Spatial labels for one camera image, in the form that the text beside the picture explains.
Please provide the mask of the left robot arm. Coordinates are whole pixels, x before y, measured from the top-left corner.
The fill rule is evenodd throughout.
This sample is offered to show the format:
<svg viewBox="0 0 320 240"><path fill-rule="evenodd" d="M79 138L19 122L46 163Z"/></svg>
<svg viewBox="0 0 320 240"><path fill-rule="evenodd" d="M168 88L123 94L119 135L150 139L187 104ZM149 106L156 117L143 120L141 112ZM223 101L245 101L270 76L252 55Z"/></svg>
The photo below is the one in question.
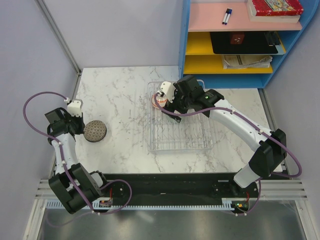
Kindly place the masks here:
<svg viewBox="0 0 320 240"><path fill-rule="evenodd" d="M56 154L56 173L49 187L64 208L74 214L88 203L106 196L110 185L100 171L89 173L76 155L76 135L85 132L82 116L72 116L62 107L45 114L49 125L48 142Z"/></svg>

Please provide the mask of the orange and white bowl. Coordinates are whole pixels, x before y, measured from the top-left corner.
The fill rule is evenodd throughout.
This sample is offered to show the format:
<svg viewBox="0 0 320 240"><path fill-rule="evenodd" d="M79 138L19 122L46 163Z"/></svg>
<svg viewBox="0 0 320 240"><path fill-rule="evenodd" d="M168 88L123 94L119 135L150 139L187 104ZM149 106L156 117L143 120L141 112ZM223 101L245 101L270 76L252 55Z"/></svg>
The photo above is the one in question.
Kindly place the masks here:
<svg viewBox="0 0 320 240"><path fill-rule="evenodd" d="M157 102L158 105L160 105L161 108L165 107L167 101L168 101L168 99L167 99L167 97L165 95L164 96L160 96L160 95L156 96L156 102ZM156 102L155 102L155 94L153 94L152 97L151 97L151 105L154 108L158 109L158 105L156 104Z"/></svg>

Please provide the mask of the brown checkered blue-rimmed bowl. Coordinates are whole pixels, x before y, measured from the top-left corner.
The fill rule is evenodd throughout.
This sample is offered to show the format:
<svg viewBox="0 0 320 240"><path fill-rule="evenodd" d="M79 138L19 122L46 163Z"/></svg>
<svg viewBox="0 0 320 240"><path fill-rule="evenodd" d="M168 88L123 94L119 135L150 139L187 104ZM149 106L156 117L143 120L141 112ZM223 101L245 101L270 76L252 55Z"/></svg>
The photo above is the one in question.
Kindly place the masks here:
<svg viewBox="0 0 320 240"><path fill-rule="evenodd" d="M87 141L97 143L107 135L107 127L101 120L93 120L85 125L83 135Z"/></svg>

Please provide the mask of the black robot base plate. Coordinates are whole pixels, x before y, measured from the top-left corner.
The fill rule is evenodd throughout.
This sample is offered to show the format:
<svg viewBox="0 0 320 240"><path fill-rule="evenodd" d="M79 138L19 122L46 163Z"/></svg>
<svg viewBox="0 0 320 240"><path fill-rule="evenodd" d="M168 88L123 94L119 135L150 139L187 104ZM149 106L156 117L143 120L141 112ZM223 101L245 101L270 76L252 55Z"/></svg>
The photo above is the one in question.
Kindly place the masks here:
<svg viewBox="0 0 320 240"><path fill-rule="evenodd" d="M221 204L223 198L246 200L258 196L257 184L241 188L233 173L104 174L115 181L103 196L116 205Z"/></svg>

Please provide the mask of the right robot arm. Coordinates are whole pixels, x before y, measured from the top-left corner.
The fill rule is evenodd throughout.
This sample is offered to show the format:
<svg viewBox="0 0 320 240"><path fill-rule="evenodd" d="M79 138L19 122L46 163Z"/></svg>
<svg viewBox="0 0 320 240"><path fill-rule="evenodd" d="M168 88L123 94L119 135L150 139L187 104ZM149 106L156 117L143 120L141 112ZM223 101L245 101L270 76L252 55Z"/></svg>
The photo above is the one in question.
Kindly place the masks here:
<svg viewBox="0 0 320 240"><path fill-rule="evenodd" d="M157 96L167 99L161 111L176 122L190 116L189 110L202 113L227 127L254 152L229 184L229 191L235 197L242 196L252 182L269 177L287 156L284 149L286 134L282 130L272 131L251 121L218 91L204 90L193 75L184 76L174 83L164 81Z"/></svg>

